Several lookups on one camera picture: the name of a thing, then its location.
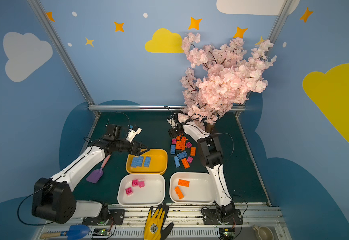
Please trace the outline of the magenta small lego brick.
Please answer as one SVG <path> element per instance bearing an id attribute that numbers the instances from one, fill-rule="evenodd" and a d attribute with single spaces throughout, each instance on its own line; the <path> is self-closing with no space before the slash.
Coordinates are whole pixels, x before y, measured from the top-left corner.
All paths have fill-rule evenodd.
<path id="1" fill-rule="evenodd" d="M 126 193 L 127 196 L 132 195 L 133 194 L 132 187 L 129 187 L 129 188 L 125 189 L 125 193 Z"/>

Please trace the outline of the orange lego brick cluster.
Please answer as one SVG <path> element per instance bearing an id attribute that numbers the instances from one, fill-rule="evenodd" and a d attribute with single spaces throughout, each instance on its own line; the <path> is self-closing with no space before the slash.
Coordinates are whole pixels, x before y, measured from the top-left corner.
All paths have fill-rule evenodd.
<path id="1" fill-rule="evenodd" d="M 175 190 L 175 192 L 176 192 L 178 198 L 179 198 L 180 200 L 182 200 L 182 199 L 184 198 L 184 195 L 183 195 L 181 189 L 179 188 L 179 186 L 176 186 L 176 187 L 174 188 L 174 190 Z"/>

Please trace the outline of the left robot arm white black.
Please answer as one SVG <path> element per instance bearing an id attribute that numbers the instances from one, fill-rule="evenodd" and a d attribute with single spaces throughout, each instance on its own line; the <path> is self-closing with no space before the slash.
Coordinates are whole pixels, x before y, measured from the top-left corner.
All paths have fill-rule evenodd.
<path id="1" fill-rule="evenodd" d="M 64 224 L 72 218 L 108 221 L 107 204 L 76 200 L 73 191 L 86 175 L 91 183 L 99 180 L 102 169 L 94 171 L 93 168 L 99 163 L 105 166 L 114 152 L 140 156 L 150 150 L 134 141 L 134 137 L 141 132 L 140 127 L 129 126 L 125 138 L 120 137 L 120 131 L 120 126 L 108 124 L 105 134 L 92 141 L 71 164 L 49 179 L 40 178 L 34 185 L 31 214 L 58 224 Z"/>

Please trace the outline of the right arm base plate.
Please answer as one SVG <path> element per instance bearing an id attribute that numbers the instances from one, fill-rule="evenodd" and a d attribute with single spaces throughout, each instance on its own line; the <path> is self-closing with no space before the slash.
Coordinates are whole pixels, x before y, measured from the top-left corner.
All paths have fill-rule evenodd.
<path id="1" fill-rule="evenodd" d="M 227 217 L 223 217 L 216 209 L 201 208 L 202 220 L 204 225 L 241 225 L 243 216 L 240 210 Z"/>

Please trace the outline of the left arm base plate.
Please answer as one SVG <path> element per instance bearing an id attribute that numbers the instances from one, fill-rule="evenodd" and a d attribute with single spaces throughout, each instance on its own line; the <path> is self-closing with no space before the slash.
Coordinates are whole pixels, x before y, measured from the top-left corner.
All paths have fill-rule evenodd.
<path id="1" fill-rule="evenodd" d="M 122 225 L 125 215 L 124 209 L 108 209 L 107 213 L 102 211 L 96 218 L 84 218 L 83 225 L 86 226 L 110 226 L 110 225 Z"/>

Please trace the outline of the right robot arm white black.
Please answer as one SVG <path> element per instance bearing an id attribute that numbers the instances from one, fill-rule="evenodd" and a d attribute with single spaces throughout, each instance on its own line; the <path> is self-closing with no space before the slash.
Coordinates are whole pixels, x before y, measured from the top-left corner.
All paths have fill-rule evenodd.
<path id="1" fill-rule="evenodd" d="M 197 150 L 199 151 L 201 163 L 208 170 L 208 173 L 212 177 L 212 183 L 216 187 L 215 207 L 217 219 L 221 223 L 226 223 L 237 211 L 224 177 L 224 154 L 218 134 L 207 133 L 191 120 L 181 123 L 179 116 L 179 112 L 174 112 L 167 117 L 167 122 L 171 126 L 168 132 L 172 137 L 182 134 L 189 135 L 189 137 L 197 142 Z"/>

